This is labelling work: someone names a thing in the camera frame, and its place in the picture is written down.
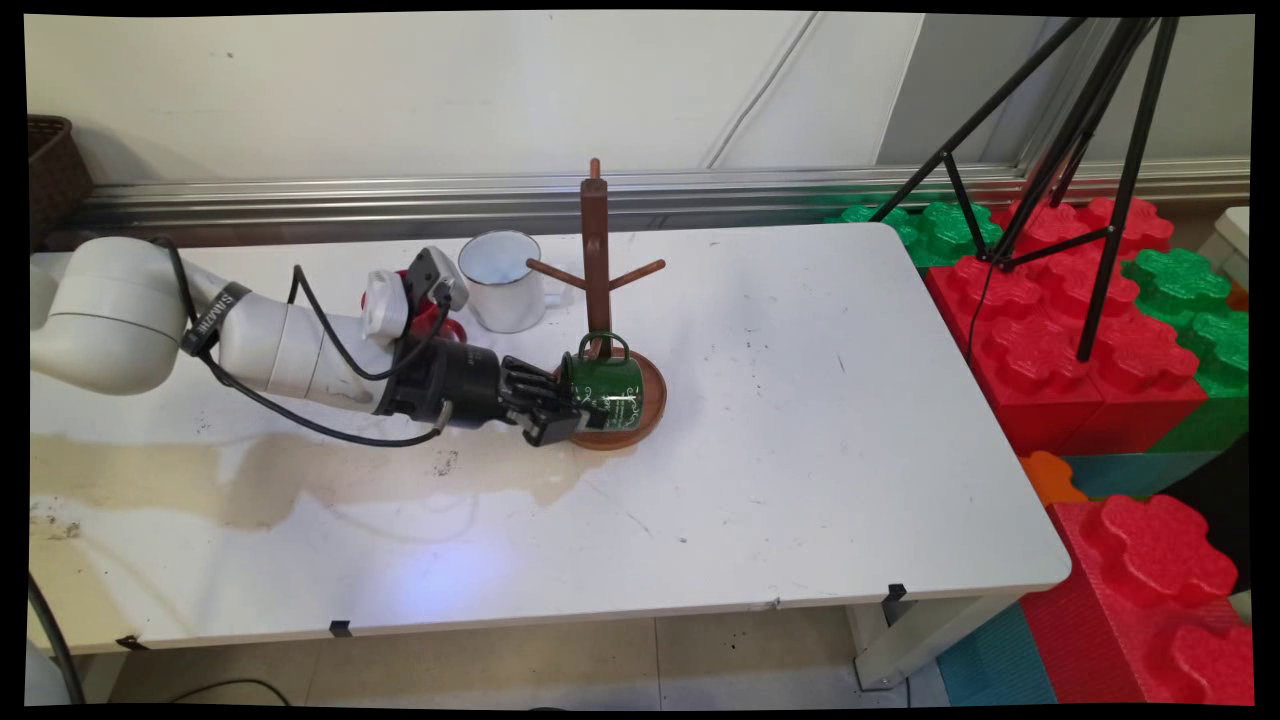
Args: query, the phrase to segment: foam building block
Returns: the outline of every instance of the foam building block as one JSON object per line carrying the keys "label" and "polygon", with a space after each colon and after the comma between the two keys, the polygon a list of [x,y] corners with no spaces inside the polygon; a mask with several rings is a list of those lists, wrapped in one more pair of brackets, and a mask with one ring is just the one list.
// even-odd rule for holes
{"label": "foam building block", "polygon": [[[987,284],[987,275],[991,283]],[[991,272],[991,265],[977,258],[961,258],[951,268],[932,268],[924,275],[924,287],[933,297],[951,337],[961,350],[969,341],[969,324],[973,320],[982,288],[987,286],[987,297],[978,313],[977,334],[989,328],[1000,318],[1025,319],[1039,315],[1041,288],[1027,278],[1021,268],[1011,273]]]}
{"label": "foam building block", "polygon": [[[1116,201],[1110,197],[1096,197],[1080,208],[1078,218],[1091,231],[1105,228],[1111,223],[1115,206]],[[1172,236],[1174,223],[1161,218],[1151,202],[1134,197],[1129,202],[1124,233],[1120,234],[1120,261],[1128,263],[1143,250],[1167,252],[1169,238]]]}
{"label": "foam building block", "polygon": [[1100,323],[1087,366],[1103,404],[1059,455],[1147,452],[1208,398],[1196,383],[1196,355],[1171,327],[1142,314]]}
{"label": "foam building block", "polygon": [[[991,210],[973,205],[974,219],[983,242],[993,246],[1000,242],[1004,231],[991,222]],[[950,202],[933,202],[924,209],[916,222],[920,229],[919,246],[911,252],[916,268],[950,268],[964,256],[974,254],[973,233],[964,219],[964,210]]]}
{"label": "foam building block", "polygon": [[1197,315],[1178,340],[1199,357],[1196,382],[1208,398],[1151,450],[1226,450],[1249,429],[1249,314]]}
{"label": "foam building block", "polygon": [[1175,247],[1169,252],[1143,250],[1123,266],[1124,277],[1138,283],[1135,305],[1144,315],[1183,332],[1201,313],[1225,315],[1231,283],[1210,270],[1208,259]]}
{"label": "foam building block", "polygon": [[[1101,263],[1102,250],[1082,247],[1027,264],[1028,268],[1039,265],[1033,270],[1033,277],[1043,291],[1041,306],[1051,320],[1075,332],[1084,327]],[[1117,263],[1107,286],[1107,297],[1102,302],[1100,324],[1137,313],[1134,302],[1138,300],[1138,283],[1123,277]]]}
{"label": "foam building block", "polygon": [[1152,451],[1125,455],[1069,455],[1062,460],[1071,465],[1071,483],[1080,492],[1091,498],[1103,498],[1111,495],[1149,497],[1190,475],[1216,456],[1216,451]]}
{"label": "foam building block", "polygon": [[[1018,202],[1014,202],[1009,208],[993,213],[991,219],[1002,229],[1007,229],[1009,220],[1012,219],[1016,210]],[[1027,219],[1023,232],[1019,233],[1018,241],[1014,243],[1014,258],[1079,237],[1091,229],[1076,217],[1075,208],[1065,202],[1057,208],[1050,208],[1048,200],[1042,200],[1036,205],[1036,210]]]}
{"label": "foam building block", "polygon": [[[838,219],[832,222],[837,223],[865,223],[876,214],[878,208],[869,205],[854,205],[852,208],[845,210],[840,214]],[[884,215],[881,220],[886,225],[893,228],[897,232],[897,237],[902,238],[902,246],[906,247],[908,254],[911,254],[914,249],[919,247],[920,233],[915,228],[916,218],[909,214],[901,208],[893,208]]]}
{"label": "foam building block", "polygon": [[1057,503],[1071,574],[1019,601],[1059,702],[1253,705],[1235,566],[1167,496]]}
{"label": "foam building block", "polygon": [[938,670],[952,707],[1057,702],[1016,602],[940,655]]}
{"label": "foam building block", "polygon": [[1060,454],[1102,407],[1088,368],[1075,359],[1073,334],[1038,309],[1025,319],[1000,318],[989,331],[975,331],[970,365],[1018,455]]}
{"label": "foam building block", "polygon": [[1052,452],[1038,450],[1029,457],[1019,457],[1027,479],[1036,488],[1041,505],[1048,507],[1055,502],[1088,502],[1089,498],[1071,484],[1071,466]]}

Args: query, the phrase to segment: black cable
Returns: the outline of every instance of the black cable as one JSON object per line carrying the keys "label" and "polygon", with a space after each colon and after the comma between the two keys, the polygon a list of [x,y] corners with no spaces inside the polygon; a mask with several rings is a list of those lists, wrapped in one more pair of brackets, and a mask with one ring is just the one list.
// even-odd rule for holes
{"label": "black cable", "polygon": [[67,647],[63,630],[58,626],[54,611],[49,609],[45,593],[40,592],[40,585],[36,584],[31,570],[27,570],[27,602],[36,610],[40,626],[45,629],[45,637],[49,638],[49,644],[54,648],[58,667],[63,671],[63,683],[67,684],[67,697],[70,698],[72,705],[84,705],[84,688],[81,685],[79,674],[76,673],[76,665],[72,662],[72,651]]}
{"label": "black cable", "polygon": [[978,296],[978,306],[973,309],[973,318],[969,320],[969,342],[964,351],[965,365],[972,365],[973,359],[973,328],[978,324],[978,313],[982,311],[982,304],[987,300],[987,288],[991,287],[991,273],[996,270],[996,259],[991,259],[991,268],[987,269],[987,282],[982,283],[982,295]]}
{"label": "black cable", "polygon": [[191,697],[193,694],[197,694],[197,693],[202,693],[205,691],[211,691],[214,688],[220,688],[223,685],[238,685],[241,683],[250,683],[250,684],[255,684],[255,685],[262,685],[264,688],[266,688],[266,689],[271,691],[273,693],[275,693],[275,697],[280,698],[280,702],[283,702],[284,705],[288,705],[291,707],[293,706],[293,703],[289,702],[289,698],[284,697],[284,693],[282,693],[275,685],[273,685],[271,683],[268,683],[266,680],[259,680],[256,678],[236,678],[234,680],[221,680],[219,683],[210,683],[207,685],[196,688],[193,691],[184,692],[180,696],[170,700],[169,702],[174,703],[174,702],[178,702],[180,700],[187,700],[188,697]]}
{"label": "black cable", "polygon": [[[399,363],[396,363],[381,373],[370,373],[369,370],[365,370],[357,365],[356,359],[347,352],[346,346],[343,346],[342,341],[338,340],[338,333],[333,332],[333,325],[329,324],[329,316],[324,314],[324,310],[320,307],[320,301],[317,301],[315,293],[311,292],[311,283],[307,282],[306,274],[302,273],[302,265],[293,266],[293,284],[289,286],[289,299],[284,301],[285,305],[293,305],[293,300],[298,296],[298,286],[302,286],[302,293],[307,296],[307,302],[311,304],[311,310],[315,311],[316,319],[320,320],[320,327],[324,328],[325,334],[329,336],[329,342],[333,343],[334,350],[337,350],[338,355],[342,355],[342,359],[347,361],[347,366],[361,378],[365,378],[366,380],[385,380],[387,378],[412,365],[413,361],[426,351],[428,343],[422,342],[413,350],[410,350],[408,355],[402,357]],[[428,336],[429,338],[435,337],[435,333],[439,332],[442,325],[444,325],[444,319],[449,314],[449,300],[451,299],[445,296],[440,299],[439,304],[436,304],[436,307],[440,309],[440,314],[435,318],[435,323],[431,325],[431,333]]]}
{"label": "black cable", "polygon": [[[187,283],[187,270],[186,270],[186,268],[182,264],[182,255],[178,254],[178,249],[166,237],[157,237],[157,238],[152,240],[152,243],[155,243],[155,245],[157,245],[160,247],[164,247],[165,250],[169,251],[169,260],[173,263],[174,274],[178,275],[178,291],[179,291],[179,295],[182,296],[183,306],[187,310],[187,316],[191,318],[192,324],[195,324],[197,322],[196,302],[191,297],[191,286]],[[315,307],[315,310],[317,310],[317,316],[319,316],[319,307]],[[428,345],[430,342],[430,340],[433,337],[435,337],[436,331],[439,331],[440,325],[444,324],[444,315],[445,315],[445,313],[444,313],[444,309],[442,307],[440,316],[436,318],[435,324],[433,324],[433,327],[431,327],[431,334],[426,340],[422,341],[422,346]],[[314,420],[308,420],[308,419],[303,418],[302,415],[298,415],[297,413],[294,413],[294,411],[292,411],[292,410],[289,410],[287,407],[276,405],[275,402],[271,402],[270,400],[268,400],[266,397],[264,397],[262,395],[260,395],[257,391],[247,387],[244,383],[242,383],[238,379],[236,379],[221,365],[219,365],[216,360],[212,359],[212,356],[209,354],[207,350],[200,352],[198,355],[196,355],[196,357],[198,357],[201,363],[204,363],[205,365],[207,365],[209,370],[214,374],[215,378],[218,378],[218,382],[223,383],[224,386],[238,391],[241,395],[243,395],[244,397],[248,397],[253,402],[257,402],[262,407],[266,407],[268,410],[271,410],[273,413],[275,413],[275,414],[278,414],[278,415],[280,415],[280,416],[283,416],[285,419],[293,420],[294,423],[302,425],[303,428],[307,428],[308,430],[320,433],[323,436],[332,437],[334,439],[340,439],[340,441],[355,443],[355,445],[365,445],[365,446],[369,446],[369,447],[411,447],[411,446],[415,446],[415,445],[421,445],[424,442],[428,442],[431,438],[434,438],[434,437],[436,437],[436,436],[440,434],[440,429],[439,428],[431,428],[430,430],[428,430],[424,434],[410,437],[410,438],[403,438],[403,439],[380,439],[380,438],[369,438],[369,437],[362,437],[362,436],[353,436],[351,433],[344,433],[342,430],[335,430],[333,428],[328,428],[325,425],[321,425],[321,424],[319,424],[319,423],[316,423]]]}

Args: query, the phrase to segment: orange foam block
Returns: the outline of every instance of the orange foam block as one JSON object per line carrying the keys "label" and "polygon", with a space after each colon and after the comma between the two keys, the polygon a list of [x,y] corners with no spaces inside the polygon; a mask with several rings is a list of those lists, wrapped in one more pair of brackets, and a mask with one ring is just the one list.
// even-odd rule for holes
{"label": "orange foam block", "polygon": [[1089,501],[1071,484],[1071,466],[1057,455],[1039,450],[1032,452],[1030,457],[1019,457],[1018,461],[1023,464],[1023,471],[1027,473],[1044,507],[1055,502]]}

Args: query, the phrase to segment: red foam block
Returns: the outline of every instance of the red foam block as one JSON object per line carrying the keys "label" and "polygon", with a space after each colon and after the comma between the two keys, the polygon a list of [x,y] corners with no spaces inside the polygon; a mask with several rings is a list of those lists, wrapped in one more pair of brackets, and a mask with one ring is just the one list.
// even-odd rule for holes
{"label": "red foam block", "polygon": [[[1034,278],[1042,290],[1041,307],[1051,320],[1075,332],[1084,327],[1101,263],[1102,250],[1098,247],[1082,247],[1029,263],[1029,266],[1039,265]],[[1120,263],[1116,263],[1102,304],[1101,323],[1137,313],[1134,301],[1138,292],[1138,283],[1121,275]]]}
{"label": "red foam block", "polygon": [[1147,452],[1208,400],[1196,382],[1199,360],[1178,332],[1140,313],[1098,324],[1088,368],[1102,406],[1059,455]]}
{"label": "red foam block", "polygon": [[[1007,209],[992,213],[991,222],[1004,229],[1009,229],[1009,220],[1012,219],[1016,210],[1018,202],[1014,202]],[[1050,208],[1048,200],[1041,200],[1032,211],[1032,217],[1028,218],[1027,224],[1023,225],[1023,232],[1018,236],[1018,242],[1014,245],[1014,256],[1027,255],[1053,243],[1080,237],[1091,229],[1094,228],[1088,227],[1076,217],[1075,208],[1066,204]]]}
{"label": "red foam block", "polygon": [[[1080,209],[1078,217],[1091,231],[1096,231],[1107,227],[1115,206],[1116,201],[1110,197],[1094,197],[1088,206]],[[1120,236],[1120,261],[1128,263],[1148,249],[1169,252],[1169,238],[1172,236],[1174,223],[1161,218],[1151,202],[1134,197]]]}
{"label": "red foam block", "polygon": [[1020,602],[1059,702],[1253,703],[1252,634],[1226,601],[1235,566],[1199,512],[1112,496],[1048,514],[1071,574]]}
{"label": "red foam block", "polygon": [[975,329],[970,364],[1018,455],[1061,455],[1057,448],[1102,406],[1088,369],[1075,360],[1071,333],[1039,309],[1021,320],[1000,318],[989,329]]}
{"label": "red foam block", "polygon": [[978,313],[977,329],[989,328],[1000,318],[1025,319],[1038,314],[1041,288],[1028,279],[1023,268],[1011,273],[991,272],[988,263],[972,256],[961,258],[951,268],[932,268],[924,277],[924,286],[961,350],[969,341],[969,324],[988,273],[991,284]]}

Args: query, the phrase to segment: floor tile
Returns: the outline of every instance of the floor tile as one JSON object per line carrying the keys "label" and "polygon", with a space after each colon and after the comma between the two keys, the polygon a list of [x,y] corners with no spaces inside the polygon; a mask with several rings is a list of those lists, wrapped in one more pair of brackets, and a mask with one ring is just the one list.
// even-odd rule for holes
{"label": "floor tile", "polygon": [[657,710],[653,620],[338,639],[307,705]]}
{"label": "floor tile", "polygon": [[[256,678],[275,685],[293,705],[302,705],[316,656],[326,642],[133,651],[115,682],[111,702],[168,702],[209,683]],[[202,692],[183,702],[279,705],[280,701],[260,685],[236,684]]]}
{"label": "floor tile", "polygon": [[852,659],[844,607],[658,620],[663,710],[906,706],[904,685],[860,692]]}

